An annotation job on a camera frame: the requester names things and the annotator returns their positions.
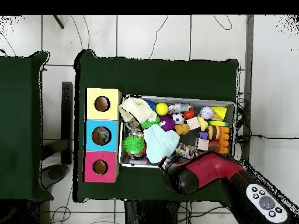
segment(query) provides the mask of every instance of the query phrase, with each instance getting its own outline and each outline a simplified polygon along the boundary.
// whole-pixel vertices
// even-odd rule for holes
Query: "purple toy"
[[[208,132],[199,132],[198,137],[201,139],[208,140]]]
[[[170,118],[167,114],[160,116],[161,122],[159,125],[162,127],[164,131],[171,131],[175,127],[175,121]]]

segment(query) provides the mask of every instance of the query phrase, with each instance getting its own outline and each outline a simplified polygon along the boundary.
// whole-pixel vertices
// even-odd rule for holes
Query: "yellow ball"
[[[156,105],[156,112],[159,114],[159,115],[165,115],[167,112],[168,112],[168,106],[166,103],[159,103]]]

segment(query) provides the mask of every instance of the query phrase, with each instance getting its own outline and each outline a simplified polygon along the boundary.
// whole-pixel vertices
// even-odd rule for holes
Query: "orange toy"
[[[228,153],[228,139],[230,136],[228,135],[230,129],[228,127],[219,127],[220,133],[219,133],[219,150],[218,153],[221,154],[227,154]]]

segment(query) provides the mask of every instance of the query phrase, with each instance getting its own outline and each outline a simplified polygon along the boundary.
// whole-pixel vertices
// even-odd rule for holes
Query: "white tile floor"
[[[98,57],[127,57],[147,59],[150,57],[156,39],[156,31],[167,15],[163,16],[59,16],[65,29],[61,29],[53,16],[22,16],[0,19],[0,48],[9,56],[27,57],[39,50],[50,52],[50,59],[43,72],[44,138],[57,139],[61,124],[61,82],[75,81],[72,68],[74,59],[83,48],[91,48]],[[225,61],[236,58],[241,71],[240,91],[244,88],[246,16],[193,15],[190,35],[190,16],[170,15],[158,32],[155,50],[151,58],[165,60],[216,60]],[[60,164],[58,156],[43,162],[43,166]],[[44,224],[49,224],[53,212],[65,206],[72,188],[72,167],[63,181],[53,185],[51,193],[54,201],[43,205]],[[217,202],[193,202],[193,215],[200,215],[219,206]],[[124,224],[124,205],[120,200],[89,200],[74,203],[72,198],[65,214],[68,220],[63,224]],[[53,221],[64,215],[60,209]],[[179,219],[186,217],[181,208]],[[192,218],[192,224],[238,224],[226,209],[218,209],[202,217]]]

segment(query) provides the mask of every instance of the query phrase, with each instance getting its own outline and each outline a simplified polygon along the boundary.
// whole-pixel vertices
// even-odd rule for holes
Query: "green table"
[[[78,54],[75,65],[74,200],[127,198],[133,200],[222,201],[230,205],[215,181],[193,195],[176,195],[165,187],[159,169],[120,167],[113,184],[82,182],[84,89],[114,88],[126,94],[235,102],[238,61],[166,61],[97,58],[91,50]]]

